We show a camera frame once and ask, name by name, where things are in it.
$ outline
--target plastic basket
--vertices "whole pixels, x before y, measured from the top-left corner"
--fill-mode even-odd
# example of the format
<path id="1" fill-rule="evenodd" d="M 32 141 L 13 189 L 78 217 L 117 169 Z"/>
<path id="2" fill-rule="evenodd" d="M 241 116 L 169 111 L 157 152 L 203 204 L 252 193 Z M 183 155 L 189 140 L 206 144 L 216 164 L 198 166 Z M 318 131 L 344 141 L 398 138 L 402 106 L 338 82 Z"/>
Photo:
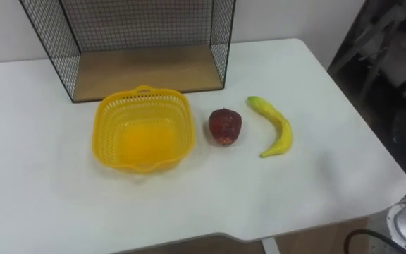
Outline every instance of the plastic basket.
<path id="1" fill-rule="evenodd" d="M 175 166 L 194 141 L 186 97 L 143 85 L 110 95 L 99 104 L 92 149 L 105 166 L 146 174 Z"/>

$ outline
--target yellow banana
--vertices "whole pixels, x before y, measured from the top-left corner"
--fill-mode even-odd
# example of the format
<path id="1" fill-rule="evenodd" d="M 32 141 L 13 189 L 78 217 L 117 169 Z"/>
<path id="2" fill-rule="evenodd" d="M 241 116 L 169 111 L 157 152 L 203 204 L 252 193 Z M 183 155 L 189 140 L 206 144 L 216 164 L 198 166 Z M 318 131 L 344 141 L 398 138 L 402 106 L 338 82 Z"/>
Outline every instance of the yellow banana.
<path id="1" fill-rule="evenodd" d="M 293 131 L 289 121 L 278 112 L 272 104 L 258 96 L 249 96 L 247 98 L 248 105 L 265 116 L 276 128 L 278 137 L 275 142 L 266 151 L 259 156 L 265 158 L 271 155 L 281 155 L 287 152 L 293 144 Z"/>

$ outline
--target white tabletop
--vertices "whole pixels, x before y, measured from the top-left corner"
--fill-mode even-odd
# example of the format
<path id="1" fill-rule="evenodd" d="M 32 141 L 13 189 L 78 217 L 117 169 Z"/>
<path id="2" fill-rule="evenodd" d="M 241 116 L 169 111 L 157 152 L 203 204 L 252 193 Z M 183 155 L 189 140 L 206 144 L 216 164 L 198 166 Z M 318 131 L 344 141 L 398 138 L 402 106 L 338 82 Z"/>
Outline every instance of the white tabletop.
<path id="1" fill-rule="evenodd" d="M 245 104 L 250 95 L 291 122 L 287 154 L 259 158 L 275 130 Z M 106 254 L 208 234 L 253 241 L 406 194 L 402 169 L 299 40 L 233 44 L 225 90 L 186 96 L 192 153 L 163 174 L 122 174 L 92 157 L 97 102 L 72 104 L 47 60 L 0 63 L 0 254 Z M 223 107 L 243 117 L 230 148 L 205 137 Z"/>

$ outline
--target wooden shelf board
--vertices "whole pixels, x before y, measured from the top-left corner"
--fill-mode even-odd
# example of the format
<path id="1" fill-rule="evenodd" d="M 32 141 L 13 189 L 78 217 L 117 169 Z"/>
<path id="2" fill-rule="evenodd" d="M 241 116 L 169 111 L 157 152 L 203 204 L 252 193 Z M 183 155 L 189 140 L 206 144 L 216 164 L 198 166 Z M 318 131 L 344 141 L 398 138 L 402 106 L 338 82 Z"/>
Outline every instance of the wooden shelf board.
<path id="1" fill-rule="evenodd" d="M 181 92 L 220 90 L 209 45 L 82 53 L 75 102 L 104 99 L 139 85 Z"/>

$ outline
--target black metal frame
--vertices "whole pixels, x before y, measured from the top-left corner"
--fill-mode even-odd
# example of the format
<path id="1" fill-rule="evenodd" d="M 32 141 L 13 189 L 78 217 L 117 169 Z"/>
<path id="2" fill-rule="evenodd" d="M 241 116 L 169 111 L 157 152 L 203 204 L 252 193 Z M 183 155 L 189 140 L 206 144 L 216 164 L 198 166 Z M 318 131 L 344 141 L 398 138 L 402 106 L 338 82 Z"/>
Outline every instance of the black metal frame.
<path id="1" fill-rule="evenodd" d="M 92 51 L 208 44 L 225 88 L 236 0 L 19 2 L 72 102 L 80 55 Z"/>

